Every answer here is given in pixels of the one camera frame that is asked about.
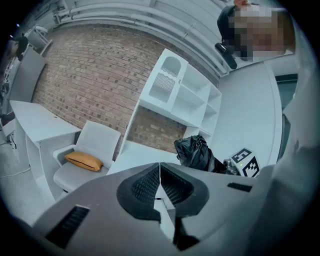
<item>cable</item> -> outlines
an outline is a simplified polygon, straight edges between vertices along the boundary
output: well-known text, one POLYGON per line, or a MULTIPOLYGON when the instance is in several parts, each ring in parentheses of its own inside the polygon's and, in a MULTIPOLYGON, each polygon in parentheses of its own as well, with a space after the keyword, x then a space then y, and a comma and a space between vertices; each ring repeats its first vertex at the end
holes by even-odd
POLYGON ((2 144, 0 144, 0 146, 5 145, 5 144, 9 144, 9 143, 10 143, 10 142, 2 143, 2 144))
POLYGON ((15 173, 15 174, 6 175, 6 176, 1 176, 0 179, 1 179, 1 178, 5 178, 5 177, 15 176, 15 175, 18 175, 18 174, 23 174, 23 173, 26 173, 26 172, 28 172, 28 171, 30 171, 30 170, 31 170, 31 168, 28 168, 28 169, 26 169, 26 170, 24 170, 24 171, 21 171, 21 172, 15 173))
POLYGON ((11 134, 10 134, 9 136, 10 136, 10 138, 11 138, 11 140, 12 140, 13 144, 14 144, 15 149, 17 149, 17 144, 15 143, 14 138, 12 138, 11 134))

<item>white desk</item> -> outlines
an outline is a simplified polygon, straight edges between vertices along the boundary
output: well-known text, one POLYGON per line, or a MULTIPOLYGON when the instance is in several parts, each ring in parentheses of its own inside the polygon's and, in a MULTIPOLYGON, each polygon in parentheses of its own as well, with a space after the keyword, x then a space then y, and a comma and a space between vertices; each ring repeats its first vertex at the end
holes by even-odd
POLYGON ((57 149, 74 143, 77 127, 63 121, 40 104, 10 101, 15 114, 14 142, 23 168, 31 167, 37 186, 48 206, 63 190, 54 182, 59 165, 53 158, 57 149))
POLYGON ((133 167, 151 163, 173 163, 180 165, 177 155, 132 141, 123 141, 123 149, 116 161, 111 165, 107 175, 118 173, 133 167))

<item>brick wall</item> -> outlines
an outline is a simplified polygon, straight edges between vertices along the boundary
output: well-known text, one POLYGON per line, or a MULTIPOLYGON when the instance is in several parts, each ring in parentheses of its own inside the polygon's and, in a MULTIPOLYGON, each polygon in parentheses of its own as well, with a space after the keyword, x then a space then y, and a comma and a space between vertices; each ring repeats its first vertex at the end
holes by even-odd
POLYGON ((174 141, 183 138, 186 128, 181 123, 139 106, 127 139, 176 153, 174 141))
MULTIPOLYGON (((79 128, 91 120, 119 131, 121 138, 115 157, 140 93, 162 51, 168 48, 192 61, 157 37, 123 27, 65 27, 51 32, 47 38, 53 39, 53 43, 47 50, 47 64, 33 102, 79 128)), ((166 133, 161 134, 157 136, 158 143, 154 143, 146 139, 142 129, 135 131, 136 139, 145 144, 154 143, 172 151, 163 145, 168 139, 166 133)))

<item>white counter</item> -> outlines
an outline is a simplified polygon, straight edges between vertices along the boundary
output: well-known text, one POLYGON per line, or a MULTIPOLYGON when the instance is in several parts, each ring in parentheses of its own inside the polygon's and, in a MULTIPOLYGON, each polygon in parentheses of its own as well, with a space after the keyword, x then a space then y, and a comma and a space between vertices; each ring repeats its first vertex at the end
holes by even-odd
POLYGON ((210 148, 219 160, 243 148, 255 153, 260 168, 277 162, 282 108, 271 67, 257 63, 221 78, 220 114, 210 148))
POLYGON ((10 104, 15 114, 16 156, 25 170, 31 167, 41 195, 50 207, 63 193, 54 182, 54 174, 60 166, 53 152, 73 144, 75 133, 81 130, 40 104, 14 100, 10 104))

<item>orange cushion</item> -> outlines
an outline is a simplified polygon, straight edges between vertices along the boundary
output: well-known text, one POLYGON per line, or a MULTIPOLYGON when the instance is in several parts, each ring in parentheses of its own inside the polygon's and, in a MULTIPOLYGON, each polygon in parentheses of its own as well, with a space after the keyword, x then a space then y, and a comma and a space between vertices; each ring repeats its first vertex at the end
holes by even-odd
POLYGON ((94 172, 100 171, 101 166, 104 165, 104 163, 101 162, 98 158, 92 155, 82 153, 82 152, 77 152, 77 151, 74 151, 65 155, 64 158, 70 163, 75 164, 76 166, 79 166, 94 172))

